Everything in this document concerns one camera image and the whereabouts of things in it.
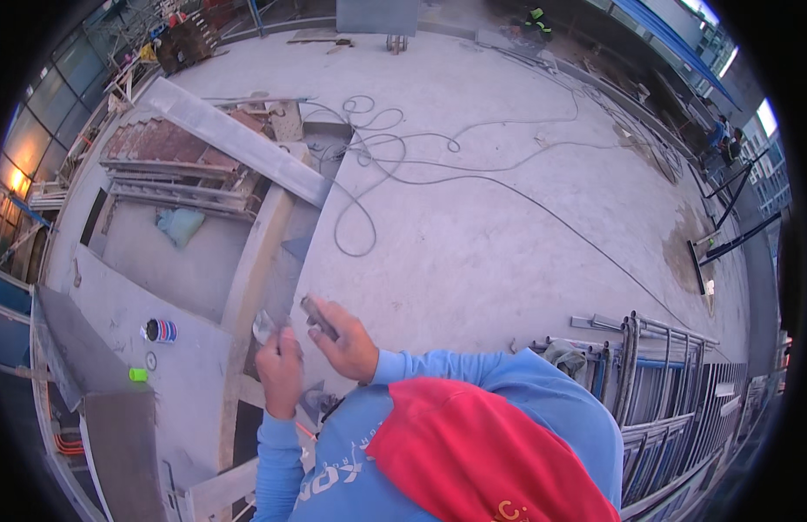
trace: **cloth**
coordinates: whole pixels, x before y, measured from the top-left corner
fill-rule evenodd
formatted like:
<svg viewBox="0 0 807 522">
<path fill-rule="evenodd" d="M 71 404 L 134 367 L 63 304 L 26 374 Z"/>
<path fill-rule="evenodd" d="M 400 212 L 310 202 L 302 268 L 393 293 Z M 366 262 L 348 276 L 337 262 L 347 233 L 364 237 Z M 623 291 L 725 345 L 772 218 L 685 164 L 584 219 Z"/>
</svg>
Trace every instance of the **cloth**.
<svg viewBox="0 0 807 522">
<path fill-rule="evenodd" d="M 719 120 L 715 121 L 714 130 L 707 136 L 708 146 L 716 147 L 719 141 L 725 137 L 729 137 L 728 127 Z"/>
<path fill-rule="evenodd" d="M 504 397 L 429 377 L 390 384 L 389 395 L 366 454 L 436 518 L 620 520 L 569 445 Z"/>
<path fill-rule="evenodd" d="M 576 350 L 568 341 L 555 339 L 541 355 L 555 368 L 577 382 L 583 381 L 586 377 L 586 354 Z"/>
<path fill-rule="evenodd" d="M 274 419 L 265 410 L 257 431 L 253 519 L 436 520 L 401 493 L 365 451 L 392 412 L 388 384 L 421 376 L 465 381 L 502 396 L 561 438 L 604 497 L 620 507 L 624 444 L 615 420 L 588 391 L 532 350 L 516 355 L 439 350 L 422 356 L 381 350 L 374 380 L 348 393 L 323 425 L 314 467 L 306 474 L 294 421 Z"/>
</svg>

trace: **worker in safety vest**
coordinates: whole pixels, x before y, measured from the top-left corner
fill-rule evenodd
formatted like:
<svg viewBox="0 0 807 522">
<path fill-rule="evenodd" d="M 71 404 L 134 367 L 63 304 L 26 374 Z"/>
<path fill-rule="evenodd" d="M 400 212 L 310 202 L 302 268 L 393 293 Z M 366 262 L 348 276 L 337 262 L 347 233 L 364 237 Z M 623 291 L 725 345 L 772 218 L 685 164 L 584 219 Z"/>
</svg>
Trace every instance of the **worker in safety vest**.
<svg viewBox="0 0 807 522">
<path fill-rule="evenodd" d="M 528 16 L 525 17 L 525 27 L 539 31 L 543 41 L 549 42 L 551 41 L 551 27 L 547 27 L 543 23 L 543 14 L 543 10 L 539 7 L 531 9 Z"/>
</svg>

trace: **blue roof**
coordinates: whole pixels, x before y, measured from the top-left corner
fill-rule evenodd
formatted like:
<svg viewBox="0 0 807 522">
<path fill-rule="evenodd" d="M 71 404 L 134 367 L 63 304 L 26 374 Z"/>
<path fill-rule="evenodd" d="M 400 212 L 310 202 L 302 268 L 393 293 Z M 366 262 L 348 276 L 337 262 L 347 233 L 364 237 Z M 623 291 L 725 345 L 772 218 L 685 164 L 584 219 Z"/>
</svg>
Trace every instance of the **blue roof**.
<svg viewBox="0 0 807 522">
<path fill-rule="evenodd" d="M 714 89 L 718 90 L 728 98 L 731 103 L 737 105 L 731 94 L 722 87 L 719 78 L 702 62 L 701 57 L 681 39 L 681 37 L 665 23 L 664 20 L 650 10 L 649 7 L 638 0 L 612 0 L 621 11 L 635 18 L 636 22 L 644 26 L 653 33 L 663 44 L 665 44 L 676 56 L 680 57 L 690 68 L 700 73 Z"/>
</svg>

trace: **paint can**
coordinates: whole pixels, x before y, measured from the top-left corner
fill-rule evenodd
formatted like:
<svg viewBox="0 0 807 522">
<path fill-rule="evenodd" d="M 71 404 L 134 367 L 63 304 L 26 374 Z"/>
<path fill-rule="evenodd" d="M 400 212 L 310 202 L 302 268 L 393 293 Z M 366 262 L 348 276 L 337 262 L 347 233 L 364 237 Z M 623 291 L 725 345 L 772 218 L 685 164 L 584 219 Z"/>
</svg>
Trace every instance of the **paint can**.
<svg viewBox="0 0 807 522">
<path fill-rule="evenodd" d="M 152 342 L 174 342 L 177 339 L 177 326 L 174 322 L 162 319 L 149 319 L 140 335 Z"/>
</svg>

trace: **glass facade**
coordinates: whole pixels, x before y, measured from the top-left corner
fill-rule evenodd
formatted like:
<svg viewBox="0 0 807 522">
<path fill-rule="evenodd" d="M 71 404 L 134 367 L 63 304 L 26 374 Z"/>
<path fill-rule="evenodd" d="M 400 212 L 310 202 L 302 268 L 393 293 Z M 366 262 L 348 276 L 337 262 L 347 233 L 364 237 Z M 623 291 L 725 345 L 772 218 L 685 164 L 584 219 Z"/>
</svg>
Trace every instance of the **glass facade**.
<svg viewBox="0 0 807 522">
<path fill-rule="evenodd" d="M 30 223 L 10 194 L 26 199 L 33 182 L 53 181 L 68 150 L 104 99 L 109 77 L 81 28 L 68 35 L 23 93 L 0 157 L 0 257 Z M 1 267 L 13 275 L 20 267 Z"/>
</svg>

